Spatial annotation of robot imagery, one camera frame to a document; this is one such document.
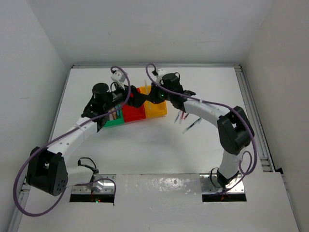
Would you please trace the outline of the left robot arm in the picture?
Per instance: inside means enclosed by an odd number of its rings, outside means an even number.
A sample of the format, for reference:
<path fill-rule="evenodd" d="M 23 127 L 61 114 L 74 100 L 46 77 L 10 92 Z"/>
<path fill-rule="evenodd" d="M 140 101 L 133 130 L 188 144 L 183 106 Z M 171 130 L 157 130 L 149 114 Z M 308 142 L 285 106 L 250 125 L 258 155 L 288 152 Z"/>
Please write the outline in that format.
<path fill-rule="evenodd" d="M 104 127 L 109 120 L 106 114 L 112 109 L 125 100 L 128 105 L 139 108 L 147 99 L 148 96 L 134 86 L 117 86 L 114 91 L 110 91 L 106 83 L 95 84 L 92 97 L 75 126 L 46 148 L 33 149 L 34 157 L 28 164 L 27 183 L 58 196 L 68 186 L 91 182 L 97 169 L 81 164 L 69 167 L 67 163 L 70 156 L 85 140 Z"/>

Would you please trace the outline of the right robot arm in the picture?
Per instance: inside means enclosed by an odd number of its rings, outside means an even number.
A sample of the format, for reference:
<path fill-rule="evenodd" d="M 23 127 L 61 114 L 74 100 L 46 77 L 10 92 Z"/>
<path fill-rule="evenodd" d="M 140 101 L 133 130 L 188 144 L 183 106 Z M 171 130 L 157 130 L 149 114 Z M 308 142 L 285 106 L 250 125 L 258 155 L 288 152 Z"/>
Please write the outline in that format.
<path fill-rule="evenodd" d="M 152 74 L 156 77 L 149 93 L 152 103 L 169 101 L 174 108 L 196 115 L 218 129 L 224 152 L 216 175 L 219 186 L 225 188 L 239 174 L 239 154 L 254 137 L 244 110 L 239 106 L 229 109 L 226 105 L 206 103 L 194 92 L 183 89 L 177 72 L 160 69 Z"/>

